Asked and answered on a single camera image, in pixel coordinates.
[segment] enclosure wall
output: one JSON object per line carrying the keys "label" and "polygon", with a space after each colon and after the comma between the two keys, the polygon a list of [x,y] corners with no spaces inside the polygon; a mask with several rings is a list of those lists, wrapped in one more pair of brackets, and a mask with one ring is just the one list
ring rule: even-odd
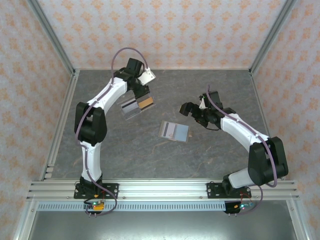
{"label": "enclosure wall", "polygon": [[254,81],[271,135],[284,142],[289,178],[298,180],[308,223],[319,237],[319,1],[295,4]]}
{"label": "enclosure wall", "polygon": [[0,239],[38,180],[70,74],[26,0],[0,2]]}
{"label": "enclosure wall", "polygon": [[152,68],[248,69],[285,0],[39,2],[76,69],[109,69],[123,47],[141,50]]}

